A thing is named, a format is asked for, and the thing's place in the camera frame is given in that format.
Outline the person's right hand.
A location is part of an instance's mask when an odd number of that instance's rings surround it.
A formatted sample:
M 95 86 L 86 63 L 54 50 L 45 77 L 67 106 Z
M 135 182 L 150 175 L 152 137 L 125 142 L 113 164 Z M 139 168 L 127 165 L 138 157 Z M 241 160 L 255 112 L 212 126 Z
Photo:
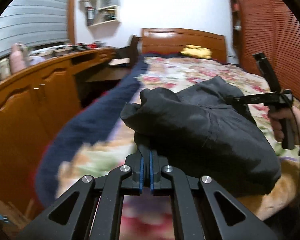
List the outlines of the person's right hand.
M 296 107 L 283 108 L 277 112 L 269 111 L 268 118 L 274 132 L 276 141 L 282 142 L 284 139 L 283 128 L 280 124 L 281 119 L 287 119 L 291 121 L 292 129 L 294 132 L 294 144 L 300 146 L 300 110 Z

